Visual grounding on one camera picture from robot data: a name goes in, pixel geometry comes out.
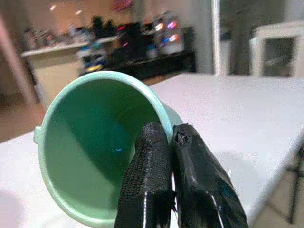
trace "wall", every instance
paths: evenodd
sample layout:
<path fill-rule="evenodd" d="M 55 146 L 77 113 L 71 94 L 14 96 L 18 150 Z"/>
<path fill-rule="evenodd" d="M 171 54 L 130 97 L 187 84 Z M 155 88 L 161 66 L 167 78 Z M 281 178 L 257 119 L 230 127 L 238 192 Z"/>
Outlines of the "wall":
<path fill-rule="evenodd" d="M 284 21 L 304 20 L 304 0 L 285 0 Z"/>
<path fill-rule="evenodd" d="M 38 30 L 56 30 L 66 32 L 69 22 L 81 26 L 79 16 L 75 14 L 78 9 L 82 9 L 85 23 L 91 24 L 91 17 L 102 16 L 104 22 L 113 20 L 114 24 L 128 23 L 132 21 L 131 8 L 120 12 L 112 10 L 114 0 L 23 0 L 25 10 L 32 26 Z"/>

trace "green bucket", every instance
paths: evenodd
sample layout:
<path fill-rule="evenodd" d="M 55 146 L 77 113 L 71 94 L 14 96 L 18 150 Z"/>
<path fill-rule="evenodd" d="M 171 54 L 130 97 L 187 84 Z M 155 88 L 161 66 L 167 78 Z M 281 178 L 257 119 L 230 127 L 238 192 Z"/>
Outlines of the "green bucket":
<path fill-rule="evenodd" d="M 168 141 L 177 113 L 145 84 L 104 71 L 66 86 L 35 128 L 39 163 L 54 201 L 73 219 L 114 227 L 122 177 L 145 123 L 160 121 Z"/>

